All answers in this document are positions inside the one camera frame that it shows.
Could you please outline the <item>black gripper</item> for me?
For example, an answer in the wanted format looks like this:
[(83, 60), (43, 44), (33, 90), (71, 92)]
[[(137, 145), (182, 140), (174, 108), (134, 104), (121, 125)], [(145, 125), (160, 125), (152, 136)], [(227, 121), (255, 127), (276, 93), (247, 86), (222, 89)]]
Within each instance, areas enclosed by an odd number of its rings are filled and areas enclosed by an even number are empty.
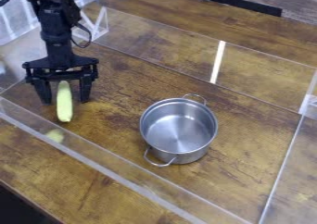
[(75, 54), (71, 34), (54, 39), (42, 33), (42, 38), (47, 56), (25, 62), (26, 81), (34, 84), (42, 102), (50, 105), (53, 102), (50, 81), (79, 80), (81, 102), (89, 102), (93, 81), (98, 78), (99, 60)]

